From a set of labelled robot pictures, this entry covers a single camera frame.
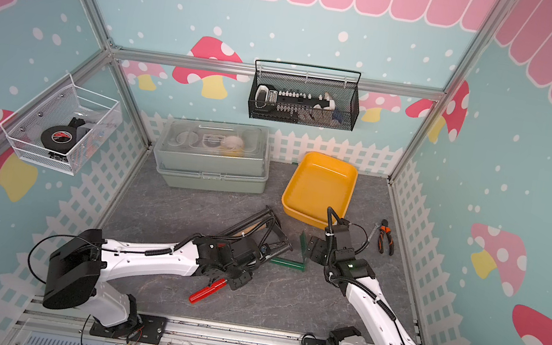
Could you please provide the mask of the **black hoe red handle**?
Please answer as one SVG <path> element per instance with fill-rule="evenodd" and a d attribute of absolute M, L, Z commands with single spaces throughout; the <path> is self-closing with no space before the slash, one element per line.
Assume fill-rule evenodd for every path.
<path fill-rule="evenodd" d="M 265 263 L 269 262 L 269 261 L 270 260 L 263 259 L 263 263 L 259 266 L 259 268 L 262 265 L 264 265 Z M 209 285 L 207 287 L 203 288 L 202 290 L 199 290 L 198 292 L 195 292 L 193 295 L 191 295 L 190 298 L 189 298 L 189 302 L 191 304 L 198 303 L 199 301 L 204 300 L 205 298 L 213 295 L 215 292 L 219 291 L 220 289 L 223 289 L 224 287 L 229 287 L 230 288 L 230 286 L 227 285 L 226 280 L 218 280 L 218 281 L 212 282 L 209 279 Z"/>

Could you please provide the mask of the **yellow plastic storage box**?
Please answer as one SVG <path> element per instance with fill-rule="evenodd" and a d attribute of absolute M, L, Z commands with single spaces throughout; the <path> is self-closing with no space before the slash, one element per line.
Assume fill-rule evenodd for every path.
<path fill-rule="evenodd" d="M 318 152 L 305 154 L 282 196 L 284 212 L 317 229 L 327 226 L 329 207 L 344 217 L 359 177 L 355 166 Z"/>

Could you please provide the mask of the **green hoe red handle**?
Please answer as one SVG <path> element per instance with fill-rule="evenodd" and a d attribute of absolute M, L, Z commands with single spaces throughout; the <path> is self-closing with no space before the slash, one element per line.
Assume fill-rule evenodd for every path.
<path fill-rule="evenodd" d="M 306 271 L 307 267 L 307 248 L 308 248 L 308 234 L 303 231 L 299 236 L 299 247 L 298 247 L 298 255 L 293 258 L 288 257 L 282 257 L 282 256 L 276 256 L 273 257 L 270 262 L 272 264 L 276 264 L 277 266 L 281 266 L 283 268 L 292 269 L 298 272 L 304 272 Z"/>

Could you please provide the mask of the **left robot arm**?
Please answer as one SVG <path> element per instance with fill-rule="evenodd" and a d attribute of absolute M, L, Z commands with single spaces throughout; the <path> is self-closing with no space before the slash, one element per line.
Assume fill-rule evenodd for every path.
<path fill-rule="evenodd" d="M 112 287 L 112 280 L 151 275 L 205 277 L 208 287 L 189 298 L 196 303 L 224 287 L 235 291 L 245 286 L 261 265 L 291 249 L 283 239 L 261 244 L 250 237 L 201 234 L 174 244 L 135 244 L 105 238 L 100 229 L 90 229 L 68 235 L 67 243 L 49 256 L 42 304 L 51 310 L 80 309 L 113 337 L 133 340 L 144 329 L 137 300 Z"/>

